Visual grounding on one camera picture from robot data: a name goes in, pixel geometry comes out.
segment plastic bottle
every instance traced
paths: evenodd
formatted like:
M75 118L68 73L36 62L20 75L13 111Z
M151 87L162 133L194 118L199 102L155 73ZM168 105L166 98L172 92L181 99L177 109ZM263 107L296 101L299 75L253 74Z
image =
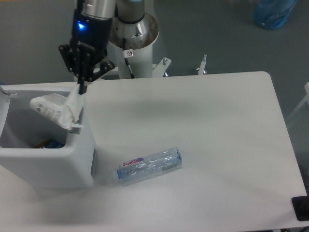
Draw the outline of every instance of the plastic bottle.
M174 171L180 168L181 164L181 154L175 147L124 162L119 165L117 175L124 185L128 185Z
M289 18L297 0L260 0L253 19L266 29L281 28Z

